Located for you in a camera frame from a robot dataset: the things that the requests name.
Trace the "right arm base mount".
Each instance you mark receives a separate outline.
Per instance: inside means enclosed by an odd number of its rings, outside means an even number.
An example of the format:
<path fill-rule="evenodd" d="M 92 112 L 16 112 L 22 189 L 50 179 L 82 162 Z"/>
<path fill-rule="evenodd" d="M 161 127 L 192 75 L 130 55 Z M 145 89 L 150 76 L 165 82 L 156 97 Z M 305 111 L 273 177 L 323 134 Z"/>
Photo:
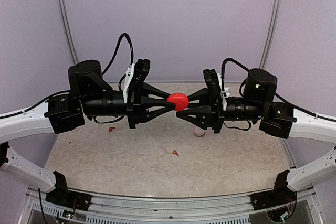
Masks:
<path fill-rule="evenodd" d="M 250 201 L 254 210 L 271 208 L 296 201 L 297 193 L 288 188 L 288 174 L 289 170 L 279 173 L 271 190 L 251 194 Z"/>

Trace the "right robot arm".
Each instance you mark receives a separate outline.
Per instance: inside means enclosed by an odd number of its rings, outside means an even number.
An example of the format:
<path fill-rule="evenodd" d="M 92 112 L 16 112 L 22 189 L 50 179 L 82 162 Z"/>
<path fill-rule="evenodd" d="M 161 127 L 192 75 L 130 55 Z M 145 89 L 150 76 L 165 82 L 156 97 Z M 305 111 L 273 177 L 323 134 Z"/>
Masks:
<path fill-rule="evenodd" d="M 207 87 L 190 96 L 199 103 L 178 111 L 176 116 L 202 129 L 211 128 L 215 134 L 226 121 L 259 123 L 259 130 L 268 135 L 287 138 L 309 138 L 335 143 L 335 118 L 297 109 L 288 102 L 273 101 L 277 78 L 262 69 L 251 69 L 243 81 L 239 97 L 227 97 L 218 83 L 215 70 L 203 71 Z"/>

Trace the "pink earbud charging case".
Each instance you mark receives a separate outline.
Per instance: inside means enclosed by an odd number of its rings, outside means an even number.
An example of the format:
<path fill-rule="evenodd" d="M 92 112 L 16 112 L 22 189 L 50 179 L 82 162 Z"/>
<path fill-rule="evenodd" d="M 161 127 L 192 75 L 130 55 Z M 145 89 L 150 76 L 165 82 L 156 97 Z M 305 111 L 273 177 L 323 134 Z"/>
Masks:
<path fill-rule="evenodd" d="M 197 137 L 205 136 L 205 130 L 201 129 L 199 127 L 196 127 L 193 132 L 194 132 L 194 135 L 197 136 Z"/>

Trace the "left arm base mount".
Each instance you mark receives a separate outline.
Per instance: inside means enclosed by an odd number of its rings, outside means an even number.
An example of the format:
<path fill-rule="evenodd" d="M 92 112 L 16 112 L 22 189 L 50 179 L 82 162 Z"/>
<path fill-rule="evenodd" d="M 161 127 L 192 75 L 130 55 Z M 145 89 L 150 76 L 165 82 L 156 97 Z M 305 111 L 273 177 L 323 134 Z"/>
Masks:
<path fill-rule="evenodd" d="M 54 189 L 46 194 L 45 200 L 74 210 L 88 211 L 92 196 L 87 193 L 70 190 L 63 174 L 57 171 L 54 171 L 53 174 L 56 180 Z"/>

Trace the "red earbud charging case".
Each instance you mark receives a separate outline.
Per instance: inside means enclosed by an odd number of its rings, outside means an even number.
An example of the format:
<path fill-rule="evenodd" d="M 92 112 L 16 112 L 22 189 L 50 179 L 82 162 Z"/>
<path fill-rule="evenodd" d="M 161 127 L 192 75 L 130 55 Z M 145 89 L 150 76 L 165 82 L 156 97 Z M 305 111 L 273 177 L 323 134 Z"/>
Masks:
<path fill-rule="evenodd" d="M 167 102 L 175 105 L 175 111 L 182 111 L 189 105 L 189 98 L 183 93 L 172 93 L 167 98 Z"/>

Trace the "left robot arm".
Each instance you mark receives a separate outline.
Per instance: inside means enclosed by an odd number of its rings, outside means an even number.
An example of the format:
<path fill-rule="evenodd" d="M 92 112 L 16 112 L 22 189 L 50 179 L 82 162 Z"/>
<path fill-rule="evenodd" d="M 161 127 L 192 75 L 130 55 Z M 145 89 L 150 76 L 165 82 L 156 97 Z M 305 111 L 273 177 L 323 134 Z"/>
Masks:
<path fill-rule="evenodd" d="M 30 108 L 1 115 L 1 170 L 27 180 L 50 193 L 66 206 L 73 201 L 64 175 L 50 172 L 22 158 L 9 145 L 11 140 L 38 134 L 60 134 L 83 126 L 96 116 L 126 116 L 129 128 L 146 123 L 176 105 L 169 94 L 154 88 L 145 79 L 150 61 L 140 59 L 128 67 L 126 90 L 114 90 L 104 81 L 101 64 L 85 60 L 68 70 L 69 91 L 60 91 Z"/>

